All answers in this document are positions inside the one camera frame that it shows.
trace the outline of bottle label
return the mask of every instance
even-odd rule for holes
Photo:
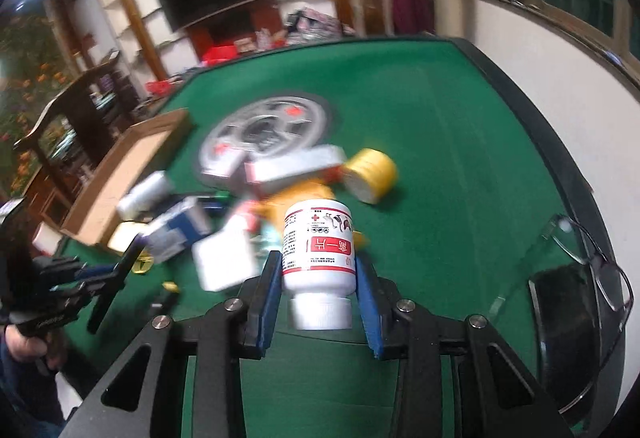
[[[348,209],[322,200],[294,210],[285,218],[282,273],[335,270],[355,274],[353,229]]]

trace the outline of cardboard tray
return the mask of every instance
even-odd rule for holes
[[[140,179],[164,169],[192,128],[189,112],[181,109],[127,129],[74,202],[62,232],[82,244],[107,248],[122,221],[116,210],[120,199]]]

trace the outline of white cylinder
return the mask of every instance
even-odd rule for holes
[[[149,210],[173,191],[174,185],[164,171],[151,173],[118,202],[118,214],[125,222],[135,220],[141,212]]]
[[[285,215],[282,280],[289,321],[299,330],[351,328],[356,290],[351,212],[333,200],[305,200]]]

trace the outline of maroon cloth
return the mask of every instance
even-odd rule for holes
[[[396,34],[434,33],[433,0],[393,0]]]

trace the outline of person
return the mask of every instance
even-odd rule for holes
[[[55,438],[62,431],[65,419],[55,375],[65,361],[66,337],[62,329],[42,338],[27,338],[15,325],[2,331],[0,388],[30,437]]]

